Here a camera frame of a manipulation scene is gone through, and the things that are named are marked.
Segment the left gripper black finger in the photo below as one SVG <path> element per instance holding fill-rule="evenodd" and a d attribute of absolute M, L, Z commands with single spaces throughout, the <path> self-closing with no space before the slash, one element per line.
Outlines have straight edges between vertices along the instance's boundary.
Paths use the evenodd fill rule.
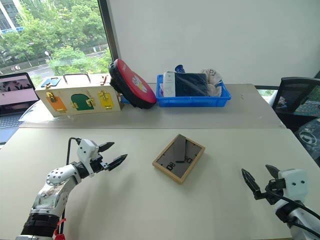
<path fill-rule="evenodd" d="M 108 150 L 110 147 L 112 147 L 114 144 L 115 142 L 106 142 L 106 143 L 100 144 L 98 146 L 98 152 L 104 152 Z"/>
<path fill-rule="evenodd" d="M 107 170 L 112 171 L 113 169 L 118 167 L 127 158 L 127 156 L 127 154 L 123 154 L 115 158 L 112 162 L 108 164 Z"/>

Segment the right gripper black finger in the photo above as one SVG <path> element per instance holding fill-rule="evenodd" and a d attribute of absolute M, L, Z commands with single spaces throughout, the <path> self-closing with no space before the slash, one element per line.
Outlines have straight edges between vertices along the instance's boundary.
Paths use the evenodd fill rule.
<path fill-rule="evenodd" d="M 246 185 L 252 191 L 254 199 L 260 200 L 262 198 L 262 193 L 259 185 L 255 181 L 255 178 L 244 168 L 241 169 L 241 173 Z"/>
<path fill-rule="evenodd" d="M 278 179 L 279 178 L 279 172 L 280 170 L 273 166 L 273 165 L 269 165 L 269 164 L 266 164 L 265 165 L 266 169 L 268 170 L 268 172 L 270 173 L 270 175 L 274 178 L 274 179 Z"/>

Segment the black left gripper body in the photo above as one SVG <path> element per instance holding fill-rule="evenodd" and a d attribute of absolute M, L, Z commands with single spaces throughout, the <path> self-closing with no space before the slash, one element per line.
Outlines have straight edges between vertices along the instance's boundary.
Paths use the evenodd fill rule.
<path fill-rule="evenodd" d="M 108 164 L 103 161 L 101 153 L 105 152 L 105 147 L 90 147 L 87 156 L 87 170 L 90 177 L 96 173 L 108 169 Z"/>

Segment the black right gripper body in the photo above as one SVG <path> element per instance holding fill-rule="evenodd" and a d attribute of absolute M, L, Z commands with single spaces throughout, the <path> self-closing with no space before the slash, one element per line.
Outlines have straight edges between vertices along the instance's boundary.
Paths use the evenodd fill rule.
<path fill-rule="evenodd" d="M 283 178 L 271 179 L 265 187 L 265 192 L 260 196 L 261 199 L 266 199 L 270 205 L 274 205 L 284 195 L 286 182 Z"/>

